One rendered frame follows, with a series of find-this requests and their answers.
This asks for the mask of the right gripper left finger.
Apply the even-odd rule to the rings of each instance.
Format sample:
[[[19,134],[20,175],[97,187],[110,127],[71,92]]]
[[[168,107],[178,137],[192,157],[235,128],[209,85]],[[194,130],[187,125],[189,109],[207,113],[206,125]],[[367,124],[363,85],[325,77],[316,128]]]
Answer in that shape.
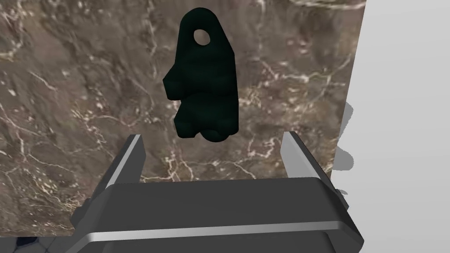
[[[132,134],[127,138],[119,154],[115,157],[99,186],[138,183],[142,174],[146,152],[142,135]]]

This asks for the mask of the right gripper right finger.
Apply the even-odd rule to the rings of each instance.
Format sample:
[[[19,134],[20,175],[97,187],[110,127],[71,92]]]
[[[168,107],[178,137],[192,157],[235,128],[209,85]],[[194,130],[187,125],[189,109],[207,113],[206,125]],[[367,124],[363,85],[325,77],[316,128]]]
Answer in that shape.
[[[316,177],[330,181],[296,132],[283,133],[280,154],[288,178]]]

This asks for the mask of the black mug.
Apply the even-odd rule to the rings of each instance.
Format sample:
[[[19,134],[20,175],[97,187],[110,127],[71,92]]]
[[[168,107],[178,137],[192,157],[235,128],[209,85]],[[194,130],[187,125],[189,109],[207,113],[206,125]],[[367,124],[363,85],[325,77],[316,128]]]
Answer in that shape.
[[[163,85],[167,98],[181,103],[174,117],[179,137],[201,134],[221,142],[238,132],[235,53],[209,9],[197,7],[182,18],[174,64]]]

